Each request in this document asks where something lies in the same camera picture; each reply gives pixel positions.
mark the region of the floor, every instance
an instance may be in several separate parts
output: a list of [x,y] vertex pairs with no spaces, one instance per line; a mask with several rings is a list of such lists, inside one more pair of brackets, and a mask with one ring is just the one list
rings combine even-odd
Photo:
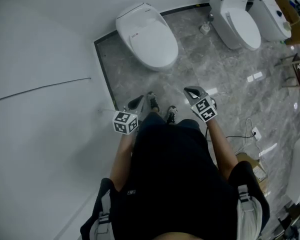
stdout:
[[[201,86],[214,93],[211,96],[217,103],[217,121],[226,136],[245,135],[246,119],[251,118],[262,135],[257,142],[260,149],[272,149],[261,160],[269,178],[266,198],[271,217],[263,231],[265,239],[269,239],[279,224],[278,212],[289,202],[285,191],[293,146],[300,137],[300,89],[282,88],[283,80],[293,72],[274,68],[274,65],[279,58],[300,53],[300,45],[292,50],[280,42],[262,40],[261,47],[256,51],[243,48],[230,50],[213,27],[207,35],[199,32],[199,26],[207,20],[209,10],[208,7],[199,7],[164,16],[179,47],[178,59],[168,72],[145,68],[118,34],[99,43],[98,49],[119,109],[126,100],[154,91],[162,111],[175,105],[180,120],[195,119],[205,132],[205,123],[191,112],[183,94],[186,86]],[[248,77],[256,73],[262,76],[248,81]],[[251,135],[250,122],[247,135]],[[242,138],[228,140],[235,151],[245,142]],[[209,147],[211,156],[215,158],[211,143]],[[247,140],[242,151],[255,159],[259,157],[252,138]]]

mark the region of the foot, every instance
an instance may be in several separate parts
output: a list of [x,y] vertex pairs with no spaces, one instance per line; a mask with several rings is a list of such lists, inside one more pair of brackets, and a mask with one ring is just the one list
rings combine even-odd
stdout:
[[166,113],[167,125],[176,123],[177,114],[178,114],[178,110],[177,110],[176,106],[170,106],[168,108],[168,111]]
[[155,95],[155,93],[153,91],[150,91],[146,95],[146,98],[148,100],[148,104],[149,104],[151,110],[159,113],[160,112],[160,107],[159,107],[159,104],[158,104],[157,95]]

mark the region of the white strap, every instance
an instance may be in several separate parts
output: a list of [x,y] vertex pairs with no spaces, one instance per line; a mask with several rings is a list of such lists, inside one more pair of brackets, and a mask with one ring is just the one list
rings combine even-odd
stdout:
[[247,185],[239,186],[237,211],[237,240],[256,240],[261,231],[262,206],[248,195]]
[[94,222],[90,229],[90,240],[115,240],[112,224],[109,221],[111,208],[110,190],[101,197],[102,210],[99,213],[98,220]]

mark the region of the black cable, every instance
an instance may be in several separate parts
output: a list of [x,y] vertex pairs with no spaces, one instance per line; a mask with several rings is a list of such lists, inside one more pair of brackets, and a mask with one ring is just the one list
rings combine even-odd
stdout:
[[0,101],[4,100],[4,99],[7,99],[7,98],[11,98],[13,96],[20,95],[20,94],[25,94],[25,93],[32,92],[32,91],[35,91],[35,90],[39,90],[39,89],[42,89],[42,88],[63,85],[63,84],[67,84],[67,83],[71,83],[71,82],[76,82],[76,81],[81,81],[81,80],[86,80],[86,79],[91,79],[91,77],[80,78],[80,79],[75,79],[75,80],[70,80],[70,81],[65,81],[65,82],[57,82],[57,83],[52,83],[52,84],[40,86],[40,87],[37,87],[37,88],[33,88],[33,89],[30,89],[30,90],[24,90],[24,91],[17,92],[17,93],[8,95],[8,96],[4,96],[4,97],[0,98]]
[[[207,133],[208,133],[208,127],[206,128],[206,131],[205,131],[205,139],[206,139],[207,142],[212,142],[212,140],[207,139]],[[225,137],[225,138],[226,138],[226,139],[227,139],[227,138],[244,138],[244,139],[249,139],[249,138],[254,137],[256,134],[257,134],[257,133],[254,132],[253,135],[252,135],[252,136],[249,136],[249,137],[246,137],[246,136],[236,136],[236,135],[235,135],[235,136],[227,136],[227,137]]]

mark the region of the white cable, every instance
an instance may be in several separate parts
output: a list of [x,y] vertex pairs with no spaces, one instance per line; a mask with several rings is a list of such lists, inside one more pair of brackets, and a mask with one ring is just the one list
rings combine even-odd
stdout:
[[[246,120],[247,120],[247,121],[250,120],[250,122],[251,122],[251,129],[253,129],[253,128],[254,128],[254,124],[252,123],[251,118],[247,118]],[[262,157],[261,149],[260,149],[260,147],[258,146],[257,141],[255,141],[254,144],[256,145],[256,147],[257,147],[258,150],[259,150],[258,157],[260,158],[260,160],[262,160],[262,163],[266,166],[266,174],[267,174],[267,176],[268,176],[268,166],[266,165],[266,162],[265,162],[265,160],[264,160],[263,157]]]
[[244,147],[246,146],[247,144],[247,132],[248,132],[248,125],[247,125],[247,122],[248,122],[248,119],[250,119],[251,121],[251,126],[252,126],[252,120],[250,117],[248,117],[246,120],[245,120],[245,138],[244,138],[244,145],[239,149],[237,150],[234,154],[237,155],[241,150],[244,149]]

